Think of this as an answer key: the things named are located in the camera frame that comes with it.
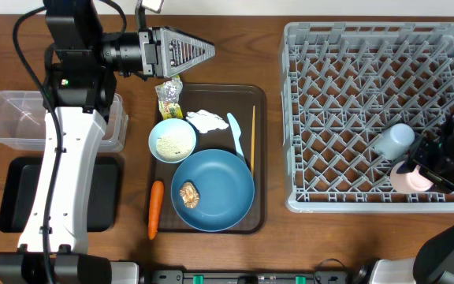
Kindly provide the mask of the orange carrot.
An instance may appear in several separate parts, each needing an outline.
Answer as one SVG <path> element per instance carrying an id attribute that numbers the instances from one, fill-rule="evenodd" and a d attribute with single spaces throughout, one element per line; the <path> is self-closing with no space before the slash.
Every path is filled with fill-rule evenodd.
<path id="1" fill-rule="evenodd" d="M 165 186 L 162 181 L 155 181 L 151 187 L 148 209 L 148 237 L 153 240 L 158 232 L 158 222 L 162 208 Z"/>

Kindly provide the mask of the dark blue plate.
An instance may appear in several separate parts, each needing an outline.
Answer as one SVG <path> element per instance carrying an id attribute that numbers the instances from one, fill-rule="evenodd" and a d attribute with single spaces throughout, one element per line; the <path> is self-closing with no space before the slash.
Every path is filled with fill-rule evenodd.
<path id="1" fill-rule="evenodd" d="M 199 202 L 194 208 L 184 205 L 180 189 L 191 182 Z M 249 212 L 255 198 L 255 184 L 247 165 L 231 152 L 220 149 L 198 151 L 177 168 L 171 183 L 175 212 L 190 227 L 205 231 L 227 230 Z"/>

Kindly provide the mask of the foil snack wrapper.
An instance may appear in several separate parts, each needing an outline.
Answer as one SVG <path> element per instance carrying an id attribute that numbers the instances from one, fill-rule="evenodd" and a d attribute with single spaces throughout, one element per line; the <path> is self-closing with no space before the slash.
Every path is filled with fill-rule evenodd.
<path id="1" fill-rule="evenodd" d="M 158 97 L 158 109 L 164 120 L 184 118 L 179 105 L 182 90 L 183 83 L 179 75 L 173 76 L 170 80 L 155 87 Z"/>

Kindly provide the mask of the white tissue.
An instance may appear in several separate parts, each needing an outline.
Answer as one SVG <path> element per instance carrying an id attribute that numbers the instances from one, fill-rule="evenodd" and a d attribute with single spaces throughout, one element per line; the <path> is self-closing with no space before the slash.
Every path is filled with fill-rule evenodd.
<path id="1" fill-rule="evenodd" d="M 187 112 L 185 119 L 202 134 L 217 129 L 224 130 L 229 127 L 229 124 L 226 123 L 220 116 L 207 110 Z"/>

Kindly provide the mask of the light blue cup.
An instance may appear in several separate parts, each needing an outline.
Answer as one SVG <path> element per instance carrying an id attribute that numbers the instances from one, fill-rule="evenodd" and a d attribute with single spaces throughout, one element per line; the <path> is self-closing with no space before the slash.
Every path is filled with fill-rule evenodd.
<path id="1" fill-rule="evenodd" d="M 394 160 L 402 156 L 414 140 L 415 133 L 409 125 L 395 124 L 380 135 L 374 144 L 374 151 L 388 160 Z"/>

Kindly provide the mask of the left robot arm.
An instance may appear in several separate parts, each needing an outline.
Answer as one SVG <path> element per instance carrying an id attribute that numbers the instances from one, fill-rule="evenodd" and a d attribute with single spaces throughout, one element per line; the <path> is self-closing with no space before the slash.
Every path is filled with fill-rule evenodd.
<path id="1" fill-rule="evenodd" d="M 117 75 L 170 78 L 215 54 L 213 43 L 205 39 L 148 27 L 145 13 L 161 8 L 160 1 L 140 1 L 135 32 L 105 32 L 91 0 L 43 1 L 53 42 L 45 52 L 45 77 L 35 85 L 46 110 L 46 143 L 17 250 L 0 252 L 1 282 L 143 281 L 137 263 L 89 253 L 87 207 Z"/>

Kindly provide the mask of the pink cup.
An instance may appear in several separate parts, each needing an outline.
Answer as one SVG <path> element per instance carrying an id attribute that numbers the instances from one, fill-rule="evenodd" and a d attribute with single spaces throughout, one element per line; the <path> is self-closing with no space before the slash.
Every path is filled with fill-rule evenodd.
<path id="1" fill-rule="evenodd" d="M 420 165 L 410 171 L 405 162 L 397 163 L 390 172 L 390 183 L 395 191 L 403 194 L 425 192 L 434 185 L 432 181 L 420 173 Z"/>

